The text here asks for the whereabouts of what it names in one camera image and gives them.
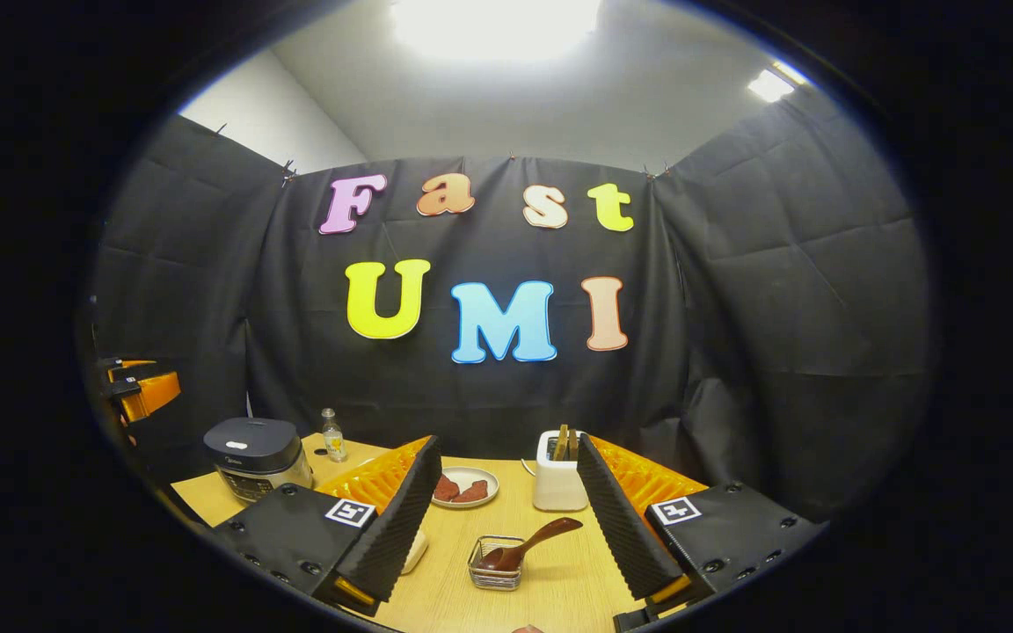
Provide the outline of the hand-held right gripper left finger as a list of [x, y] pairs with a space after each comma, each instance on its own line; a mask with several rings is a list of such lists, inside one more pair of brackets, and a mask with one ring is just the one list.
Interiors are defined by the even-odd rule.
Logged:
[[283, 484], [214, 527], [222, 548], [298, 594], [374, 616], [390, 600], [441, 477], [426, 436], [335, 478]]

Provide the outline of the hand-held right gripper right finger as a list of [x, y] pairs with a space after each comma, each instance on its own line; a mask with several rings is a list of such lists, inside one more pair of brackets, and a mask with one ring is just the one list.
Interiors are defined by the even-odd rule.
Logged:
[[741, 481], [704, 486], [594, 436], [576, 462], [604, 541], [643, 607], [614, 617], [644, 632], [781, 566], [827, 532]]

